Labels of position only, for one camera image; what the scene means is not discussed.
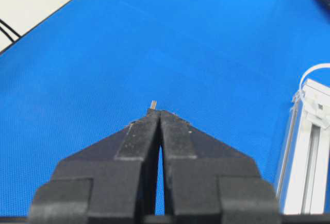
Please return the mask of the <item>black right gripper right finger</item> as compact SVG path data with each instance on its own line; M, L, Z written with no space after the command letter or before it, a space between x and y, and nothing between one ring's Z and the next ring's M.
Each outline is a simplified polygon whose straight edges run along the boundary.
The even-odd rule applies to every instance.
M280 223L273 187L253 158L160 113L168 211L177 223Z

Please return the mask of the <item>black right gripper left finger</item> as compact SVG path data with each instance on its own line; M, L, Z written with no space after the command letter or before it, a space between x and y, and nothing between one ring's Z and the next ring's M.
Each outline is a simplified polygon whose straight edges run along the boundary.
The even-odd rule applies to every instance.
M29 223L137 223L154 210L160 112L62 159L38 188Z

